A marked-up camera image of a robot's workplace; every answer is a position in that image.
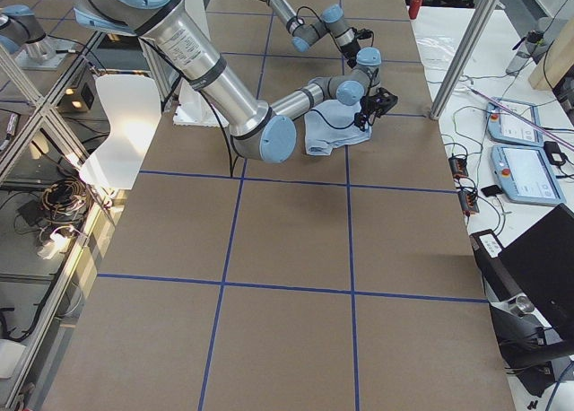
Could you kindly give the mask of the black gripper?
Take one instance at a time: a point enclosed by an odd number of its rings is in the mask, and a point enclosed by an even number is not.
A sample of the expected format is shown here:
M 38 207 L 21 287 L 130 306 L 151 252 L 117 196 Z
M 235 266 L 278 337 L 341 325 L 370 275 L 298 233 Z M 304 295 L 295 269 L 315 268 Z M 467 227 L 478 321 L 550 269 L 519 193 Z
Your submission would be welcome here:
M 373 126 L 376 118 L 386 115 L 397 103 L 396 95 L 379 87 L 374 94 L 361 98 L 361 109 L 354 114 L 353 124 L 360 131 L 367 131 Z
M 344 45 L 340 47 L 341 53 L 346 60 L 347 65 L 350 68 L 354 68 L 357 65 L 357 55 L 361 51 L 360 45 Z

